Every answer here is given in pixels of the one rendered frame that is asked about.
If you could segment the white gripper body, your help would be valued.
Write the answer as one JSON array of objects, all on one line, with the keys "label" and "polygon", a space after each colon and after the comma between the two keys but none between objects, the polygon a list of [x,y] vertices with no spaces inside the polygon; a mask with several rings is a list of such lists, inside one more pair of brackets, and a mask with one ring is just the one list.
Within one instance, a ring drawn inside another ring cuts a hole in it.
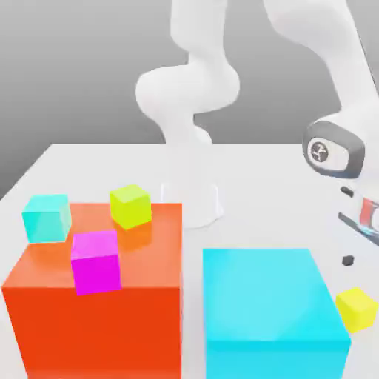
[{"label": "white gripper body", "polygon": [[355,201],[355,217],[339,212],[338,218],[365,239],[379,246],[379,201],[365,198],[348,186],[342,186],[340,191]]}]

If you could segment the small lime yellow cube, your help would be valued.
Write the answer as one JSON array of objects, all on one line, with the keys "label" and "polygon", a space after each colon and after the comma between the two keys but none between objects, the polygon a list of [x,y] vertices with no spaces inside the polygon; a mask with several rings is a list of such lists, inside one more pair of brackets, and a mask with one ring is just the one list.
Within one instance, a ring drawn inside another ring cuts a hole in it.
[{"label": "small lime yellow cube", "polygon": [[112,219],[125,230],[151,222],[150,195],[137,184],[110,191]]}]

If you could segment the small magenta cube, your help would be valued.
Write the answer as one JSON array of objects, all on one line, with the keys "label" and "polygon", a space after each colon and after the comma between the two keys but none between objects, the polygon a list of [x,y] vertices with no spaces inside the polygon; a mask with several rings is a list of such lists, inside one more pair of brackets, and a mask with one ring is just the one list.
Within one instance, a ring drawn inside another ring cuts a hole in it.
[{"label": "small magenta cube", "polygon": [[121,289],[118,237],[115,230],[74,234],[70,259],[77,295]]}]

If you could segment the small cyan cube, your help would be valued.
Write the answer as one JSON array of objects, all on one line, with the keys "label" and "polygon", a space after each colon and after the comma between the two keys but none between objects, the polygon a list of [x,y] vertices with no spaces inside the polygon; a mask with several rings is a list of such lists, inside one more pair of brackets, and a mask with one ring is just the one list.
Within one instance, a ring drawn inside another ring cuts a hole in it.
[{"label": "small cyan cube", "polygon": [[21,215],[31,244],[65,242],[72,226],[65,194],[33,195]]}]

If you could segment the large cyan box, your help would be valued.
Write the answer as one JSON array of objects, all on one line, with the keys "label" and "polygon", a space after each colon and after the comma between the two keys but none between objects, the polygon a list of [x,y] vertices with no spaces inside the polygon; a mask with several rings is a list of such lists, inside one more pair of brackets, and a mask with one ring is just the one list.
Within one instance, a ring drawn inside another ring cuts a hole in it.
[{"label": "large cyan box", "polygon": [[308,249],[205,249],[206,379],[342,379],[351,339]]}]

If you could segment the large orange box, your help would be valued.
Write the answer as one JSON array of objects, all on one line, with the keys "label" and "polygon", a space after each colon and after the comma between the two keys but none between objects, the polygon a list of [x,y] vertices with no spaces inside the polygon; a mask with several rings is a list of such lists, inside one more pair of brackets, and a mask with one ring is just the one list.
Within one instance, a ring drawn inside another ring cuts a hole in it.
[{"label": "large orange box", "polygon": [[26,247],[1,290],[28,379],[181,379],[181,219],[118,231],[114,292],[76,294],[70,241]]}]

